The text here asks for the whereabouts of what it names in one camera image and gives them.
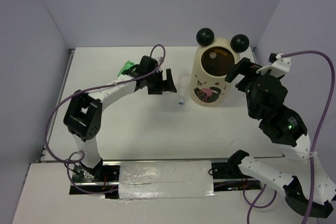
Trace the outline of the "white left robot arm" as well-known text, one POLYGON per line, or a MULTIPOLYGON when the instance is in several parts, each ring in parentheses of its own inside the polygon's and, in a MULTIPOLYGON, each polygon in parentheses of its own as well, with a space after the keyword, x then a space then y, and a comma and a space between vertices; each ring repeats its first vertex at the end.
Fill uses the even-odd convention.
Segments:
POLYGON ((147 87, 148 94, 176 93, 171 69, 156 70, 158 61, 143 56, 139 64, 126 63, 118 77, 111 83, 113 87, 85 92, 70 101, 64 117, 64 124, 73 135, 83 175, 90 181, 97 181, 103 174, 103 160, 98 151, 97 134, 101 128, 103 111, 122 97, 147 87))

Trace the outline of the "green plastic bottle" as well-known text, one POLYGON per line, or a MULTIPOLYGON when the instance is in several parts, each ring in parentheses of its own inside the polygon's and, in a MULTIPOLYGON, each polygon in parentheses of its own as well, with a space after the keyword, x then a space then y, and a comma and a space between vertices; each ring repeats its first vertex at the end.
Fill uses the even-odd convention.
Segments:
POLYGON ((135 73, 137 66, 138 64, 135 64, 131 61, 127 61, 122 67, 122 69, 119 71, 118 77, 129 76, 129 77, 135 78, 137 76, 137 74, 135 73))

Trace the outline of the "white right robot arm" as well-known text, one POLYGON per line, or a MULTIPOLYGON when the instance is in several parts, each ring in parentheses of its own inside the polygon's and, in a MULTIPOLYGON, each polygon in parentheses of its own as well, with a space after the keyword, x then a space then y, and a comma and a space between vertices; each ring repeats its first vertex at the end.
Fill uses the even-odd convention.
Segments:
POLYGON ((302 118, 284 105, 288 90, 280 79, 290 66, 290 60, 277 59, 262 67, 243 58, 231 68, 225 80, 232 82, 239 74, 243 75, 236 88, 246 95, 249 117, 260 121, 259 128, 280 148, 294 173, 276 170, 243 150, 228 159, 228 171, 233 177, 246 175, 270 186, 301 216, 327 218, 333 212, 335 183, 310 152, 310 137, 302 118))

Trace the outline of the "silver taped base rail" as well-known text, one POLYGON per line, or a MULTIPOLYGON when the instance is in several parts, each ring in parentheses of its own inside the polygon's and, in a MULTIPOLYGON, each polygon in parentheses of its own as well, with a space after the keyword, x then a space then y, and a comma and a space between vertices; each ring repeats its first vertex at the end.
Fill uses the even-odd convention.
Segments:
POLYGON ((105 162, 97 178, 79 166, 70 173, 71 195, 90 191, 106 199, 203 198, 218 191, 261 189, 261 182, 226 161, 105 162))

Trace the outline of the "cream bin with black ears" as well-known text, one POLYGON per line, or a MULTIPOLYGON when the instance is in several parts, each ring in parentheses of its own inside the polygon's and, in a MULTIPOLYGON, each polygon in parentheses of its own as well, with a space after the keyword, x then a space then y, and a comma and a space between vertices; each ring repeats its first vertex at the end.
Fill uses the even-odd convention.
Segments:
POLYGON ((230 83, 225 81, 231 67, 240 61, 240 54, 249 48, 249 38, 237 34, 230 40, 216 37, 209 28, 196 34, 196 50, 190 79, 189 95, 198 105, 215 107, 226 98, 230 83), (215 59, 210 52, 217 54, 215 59))

